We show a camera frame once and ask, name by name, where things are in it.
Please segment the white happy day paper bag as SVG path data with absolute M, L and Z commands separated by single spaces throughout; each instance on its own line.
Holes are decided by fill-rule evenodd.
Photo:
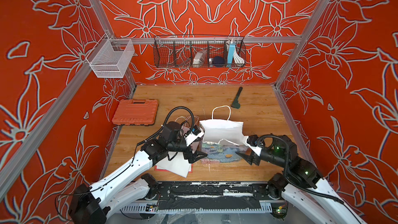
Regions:
M 188 122 L 189 120 L 191 120 L 191 117 L 184 117 L 184 116 L 177 117 L 176 120 L 175 120 L 176 122 L 180 122 L 180 121 L 181 121 L 181 124 L 182 124 L 182 133 L 183 133 L 183 134 L 185 134 L 185 133 L 189 130 L 189 128 L 190 128 L 191 123 Z M 186 160 L 183 158 L 183 154 L 182 154 L 181 152 L 179 152 L 173 160 L 169 161 L 168 158 L 165 158 L 165 159 L 163 159 L 162 161 L 160 161 L 158 164 L 163 164 L 163 163 L 183 164 L 183 163 L 189 163 L 189 162 L 186 161 Z M 169 171 L 164 171 L 164 170 L 157 170 L 156 168 L 155 168 L 155 170 L 156 170 L 156 171 L 161 171 L 161 172 L 169 172 Z M 187 178 L 188 174 L 189 174 L 189 173 L 186 173 L 186 174 L 176 174 L 176 175 L 179 175 L 179 176 L 181 176 L 181 177 L 183 177 L 183 178 Z

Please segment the colourful patterned paper bag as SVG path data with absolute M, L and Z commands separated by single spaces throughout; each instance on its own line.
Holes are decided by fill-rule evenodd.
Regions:
M 215 118 L 215 110 L 223 107 L 228 108 L 228 117 Z M 236 163 L 241 160 L 237 153 L 247 151 L 248 148 L 244 145 L 246 137 L 243 135 L 243 123 L 232 121 L 231 113 L 229 106 L 220 106 L 212 110 L 211 118 L 199 121 L 200 127 L 204 129 L 201 151 L 207 154 L 207 157 L 201 160 L 202 164 Z

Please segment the red RICH paper bag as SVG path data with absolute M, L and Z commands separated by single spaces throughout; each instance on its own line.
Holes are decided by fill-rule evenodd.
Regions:
M 192 165 L 189 163 L 183 164 L 173 164 L 173 163 L 163 163 L 155 166 L 157 170 L 169 171 L 175 174 L 186 174 L 192 171 Z

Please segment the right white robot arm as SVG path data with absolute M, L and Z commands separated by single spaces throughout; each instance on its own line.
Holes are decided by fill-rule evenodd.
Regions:
M 250 165 L 262 161 L 283 169 L 267 182 L 268 196 L 283 199 L 316 224 L 363 224 L 365 221 L 335 192 L 317 167 L 301 158 L 286 135 L 251 135 L 242 143 L 250 154 L 238 153 Z

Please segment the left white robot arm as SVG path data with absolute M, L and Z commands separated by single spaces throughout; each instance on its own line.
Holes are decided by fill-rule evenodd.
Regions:
M 161 128 L 136 145 L 134 156 L 107 177 L 87 186 L 82 184 L 72 194 L 68 214 L 75 224 L 104 224 L 117 211 L 143 198 L 157 195 L 158 183 L 147 171 L 158 163 L 170 172 L 187 175 L 192 164 L 207 154 L 193 150 L 192 144 L 202 140 L 204 130 L 191 120 L 188 130 L 169 121 L 177 110 L 193 112 L 185 106 L 172 109 Z

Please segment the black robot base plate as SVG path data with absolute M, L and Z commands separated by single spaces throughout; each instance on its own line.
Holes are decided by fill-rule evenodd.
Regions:
M 162 181 L 152 193 L 160 209 L 254 208 L 284 203 L 268 195 L 267 183 L 244 181 Z

